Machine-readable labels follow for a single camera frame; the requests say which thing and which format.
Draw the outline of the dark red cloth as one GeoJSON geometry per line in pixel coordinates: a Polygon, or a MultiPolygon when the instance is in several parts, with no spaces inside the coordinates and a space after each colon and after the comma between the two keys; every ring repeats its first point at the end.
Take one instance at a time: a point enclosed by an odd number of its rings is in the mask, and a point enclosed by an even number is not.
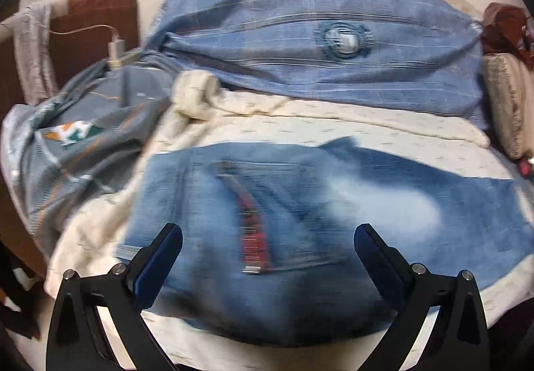
{"type": "Polygon", "coordinates": [[[522,8],[492,2],[483,15],[484,55],[508,53],[533,69],[532,18],[522,8]]]}

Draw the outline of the cream leaf-print bedsheet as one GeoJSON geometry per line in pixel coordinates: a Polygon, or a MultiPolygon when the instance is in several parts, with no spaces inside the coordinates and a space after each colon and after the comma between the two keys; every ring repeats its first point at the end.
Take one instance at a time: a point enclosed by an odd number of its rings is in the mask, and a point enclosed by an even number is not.
{"type": "MultiPolygon", "coordinates": [[[[464,177],[511,177],[491,152],[488,137],[457,117],[342,103],[231,92],[214,76],[189,71],[173,88],[164,113],[124,190],[86,203],[68,222],[49,262],[45,289],[56,295],[64,271],[101,274],[114,264],[149,159],[163,152],[218,142],[317,146],[343,136],[464,177]]],[[[378,334],[314,348],[253,347],[211,335],[183,320],[146,314],[149,328],[174,360],[213,370],[352,370],[378,334]]]]}

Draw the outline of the brown wooden headboard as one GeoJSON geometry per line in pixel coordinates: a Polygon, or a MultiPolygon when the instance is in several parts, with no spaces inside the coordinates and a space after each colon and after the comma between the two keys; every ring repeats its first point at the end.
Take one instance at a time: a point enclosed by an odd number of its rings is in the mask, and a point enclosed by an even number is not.
{"type": "Polygon", "coordinates": [[[63,87],[84,68],[108,56],[118,29],[127,50],[140,44],[138,0],[57,0],[52,3],[49,47],[53,73],[63,87]]]}

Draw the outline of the blue denim jeans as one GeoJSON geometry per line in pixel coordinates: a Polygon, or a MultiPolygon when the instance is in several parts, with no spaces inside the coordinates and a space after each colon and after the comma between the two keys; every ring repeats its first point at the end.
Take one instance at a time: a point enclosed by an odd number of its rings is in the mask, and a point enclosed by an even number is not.
{"type": "Polygon", "coordinates": [[[394,313],[353,246],[362,224],[431,272],[486,288],[533,251],[509,179],[462,177],[356,146],[222,143],[152,157],[115,255],[167,224],[184,244],[154,311],[256,345],[384,329],[394,313]]]}

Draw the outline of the pinkish towel on rail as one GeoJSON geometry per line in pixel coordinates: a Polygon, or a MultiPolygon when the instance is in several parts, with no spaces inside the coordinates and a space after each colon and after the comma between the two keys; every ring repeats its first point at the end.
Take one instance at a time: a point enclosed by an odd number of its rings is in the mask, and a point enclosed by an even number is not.
{"type": "Polygon", "coordinates": [[[36,105],[58,92],[50,56],[51,19],[68,13],[67,0],[36,2],[12,17],[14,58],[25,102],[36,105]]]}

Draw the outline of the grey patterned blanket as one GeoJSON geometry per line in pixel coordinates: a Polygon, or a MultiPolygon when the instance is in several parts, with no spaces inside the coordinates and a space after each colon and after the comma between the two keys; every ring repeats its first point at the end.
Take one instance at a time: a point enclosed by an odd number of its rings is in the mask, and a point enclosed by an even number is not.
{"type": "Polygon", "coordinates": [[[25,229],[45,257],[85,202],[126,185],[170,105],[178,72],[158,53],[143,53],[116,70],[100,60],[54,97],[8,112],[2,172],[25,229]]]}

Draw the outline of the beige striped cushion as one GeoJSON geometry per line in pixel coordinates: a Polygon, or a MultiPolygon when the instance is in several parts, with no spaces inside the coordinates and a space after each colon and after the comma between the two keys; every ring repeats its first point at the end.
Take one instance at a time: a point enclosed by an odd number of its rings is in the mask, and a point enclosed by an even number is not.
{"type": "Polygon", "coordinates": [[[483,57],[494,131],[511,159],[533,156],[533,71],[509,53],[483,57]]]}

